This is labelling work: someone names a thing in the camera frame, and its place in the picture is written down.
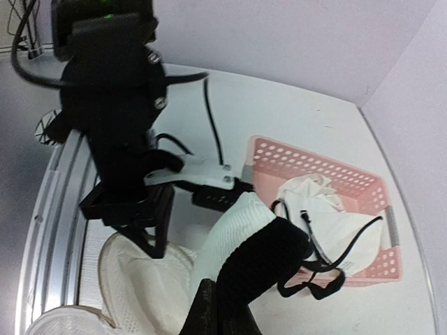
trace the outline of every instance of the white bracket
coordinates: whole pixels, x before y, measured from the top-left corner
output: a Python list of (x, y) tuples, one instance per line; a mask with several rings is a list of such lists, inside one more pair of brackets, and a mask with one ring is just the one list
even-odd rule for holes
[(145, 185), (153, 186), (187, 181), (195, 185), (212, 186), (224, 190), (233, 189), (235, 179), (231, 166), (219, 165), (205, 158), (192, 155), (182, 155), (179, 158), (184, 161), (181, 172), (176, 173), (169, 169), (153, 171), (146, 175)]

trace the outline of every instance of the pink plastic basket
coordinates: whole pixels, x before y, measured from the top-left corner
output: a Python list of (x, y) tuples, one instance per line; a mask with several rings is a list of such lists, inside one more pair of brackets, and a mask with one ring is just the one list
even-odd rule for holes
[[(342, 198), (350, 212), (378, 215), (385, 211), (390, 241), (383, 244), (376, 260), (364, 271), (348, 277), (347, 286), (369, 286), (399, 281), (402, 277), (400, 245), (383, 180), (342, 162), (320, 156), (289, 144), (266, 137), (252, 137), (249, 142), (246, 165), (253, 168), (253, 183), (259, 198), (270, 206), (278, 188), (287, 180), (310, 173), (320, 173), (332, 179), (331, 186)], [(295, 285), (309, 279), (309, 273), (300, 271), (288, 283)], [(333, 277), (318, 275), (314, 280), (325, 285)]]

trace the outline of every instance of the white tabletop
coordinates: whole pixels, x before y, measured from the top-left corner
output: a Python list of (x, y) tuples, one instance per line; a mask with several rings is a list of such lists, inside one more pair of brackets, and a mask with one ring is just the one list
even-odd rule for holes
[[(167, 66), (171, 74), (202, 69)], [(395, 211), (402, 250), (403, 278), (366, 288), (342, 288), (322, 301), (308, 292), (288, 299), (275, 290), (251, 304), (264, 334), (434, 334), (430, 291), (409, 217), (383, 155), (357, 107), (322, 94), (252, 77), (210, 71), (210, 98), (226, 163), (241, 171), (252, 135), (262, 135), (354, 165), (383, 178)], [(157, 132), (175, 134), (195, 154), (216, 157), (205, 114), (202, 84), (169, 88), (168, 107)], [(200, 248), (219, 215), (191, 206), (190, 196), (175, 200), (169, 238)], [(80, 301), (100, 301), (91, 287), (95, 253), (110, 230), (90, 224)]]

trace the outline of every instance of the lavender wall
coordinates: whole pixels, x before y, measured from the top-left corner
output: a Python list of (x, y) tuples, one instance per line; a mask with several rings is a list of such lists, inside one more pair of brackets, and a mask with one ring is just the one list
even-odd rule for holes
[[(51, 41), (49, 0), (42, 0)], [(434, 0), (154, 0), (171, 63), (253, 75), (362, 105)]]
[(413, 214), (447, 334), (447, 0), (364, 106)]

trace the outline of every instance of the white mesh fabric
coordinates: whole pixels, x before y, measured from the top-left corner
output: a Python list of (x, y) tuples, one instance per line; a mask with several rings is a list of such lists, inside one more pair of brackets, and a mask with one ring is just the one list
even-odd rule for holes
[(78, 307), (60, 307), (42, 314), (25, 335), (118, 335), (125, 334), (101, 317)]
[(255, 193), (243, 193), (211, 229), (197, 254), (191, 275), (189, 303), (192, 304), (202, 279), (217, 281), (217, 276), (231, 253), (276, 216)]
[(99, 285), (118, 328), (130, 334), (178, 335), (188, 315), (193, 259), (168, 244), (153, 260), (120, 234), (106, 241), (99, 259)]

